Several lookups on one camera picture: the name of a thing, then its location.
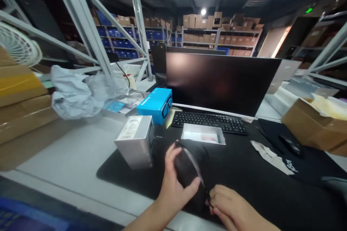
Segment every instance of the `blue box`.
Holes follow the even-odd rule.
[[[153,123],[163,125],[172,106],[172,90],[155,88],[149,96],[137,106],[140,116],[152,116]]]

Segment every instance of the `silver box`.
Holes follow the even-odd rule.
[[[292,78],[289,84],[283,86],[286,90],[301,98],[313,99],[312,93],[328,98],[339,90],[308,79]]]
[[[130,116],[114,142],[131,169],[152,167],[155,142],[152,116]]]

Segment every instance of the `hand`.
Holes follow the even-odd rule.
[[[263,218],[236,191],[216,185],[211,191],[211,214],[216,214],[229,231],[280,231]]]
[[[166,214],[172,219],[198,191],[200,178],[196,177],[185,189],[177,180],[174,159],[182,148],[175,148],[173,143],[165,155],[165,173],[160,194],[155,201],[160,210],[167,210]]]

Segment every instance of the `box label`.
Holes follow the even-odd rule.
[[[132,116],[129,121],[125,124],[122,132],[118,136],[117,140],[133,139],[138,126],[140,125],[142,116]]]

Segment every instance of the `desk mat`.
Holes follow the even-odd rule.
[[[345,230],[347,206],[343,199],[321,187],[285,175],[265,161],[250,141],[274,150],[255,125],[244,123],[249,136],[224,134],[226,145],[207,145],[208,161],[200,165],[207,189],[225,185],[243,196],[263,217],[285,230]],[[156,138],[154,167],[131,170],[116,150],[97,171],[97,177],[146,197],[156,199],[164,174],[167,148],[181,136],[181,128],[169,127]],[[187,204],[183,209],[221,224],[206,207],[201,213]]]

